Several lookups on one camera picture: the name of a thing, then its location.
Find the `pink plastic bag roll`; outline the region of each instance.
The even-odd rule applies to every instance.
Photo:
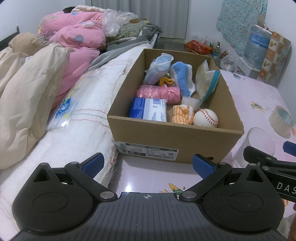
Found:
[[[139,98],[166,99],[167,104],[178,104],[181,101],[179,87],[167,87],[167,85],[162,87],[141,85],[135,96]]]

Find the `bed headboard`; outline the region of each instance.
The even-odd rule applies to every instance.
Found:
[[[0,41],[0,51],[2,51],[3,49],[5,49],[6,47],[8,47],[8,43],[18,34],[20,33],[20,29],[17,26],[17,31],[15,33],[13,33],[12,35],[6,37],[5,39]]]

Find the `white wall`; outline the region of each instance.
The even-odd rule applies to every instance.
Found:
[[[278,86],[294,121],[296,122],[296,3],[292,0],[268,0],[266,23],[292,42],[292,55]]]
[[[223,0],[191,0],[186,40],[192,40],[192,35],[206,35],[221,42],[221,51],[226,48],[231,56],[237,56],[235,49],[225,40],[217,29],[217,21],[221,12]]]
[[[0,40],[16,31],[36,33],[40,20],[69,6],[85,4],[85,0],[4,0],[0,4]]]

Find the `white quilt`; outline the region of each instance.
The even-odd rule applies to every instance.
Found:
[[[151,48],[150,44],[134,47],[102,67],[84,74],[82,78],[91,84],[81,95],[78,109],[70,114],[68,126],[50,129],[24,160],[0,173],[0,237],[4,241],[19,232],[11,206],[39,163],[48,162],[51,167],[63,167],[71,161],[82,162],[96,152],[101,152],[105,157],[105,165],[94,179],[108,186],[117,150],[107,113],[144,48]]]

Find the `blue gripper pad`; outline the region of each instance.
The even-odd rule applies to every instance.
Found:
[[[192,159],[192,166],[196,173],[200,175],[202,179],[205,179],[217,169],[217,165],[215,163],[210,160],[203,160],[197,155],[194,155]]]
[[[290,155],[296,156],[296,144],[295,143],[286,141],[283,145],[283,150],[284,150],[284,152],[286,152]]]
[[[94,178],[104,167],[104,156],[102,153],[96,153],[84,162],[81,162],[79,167],[82,172]]]

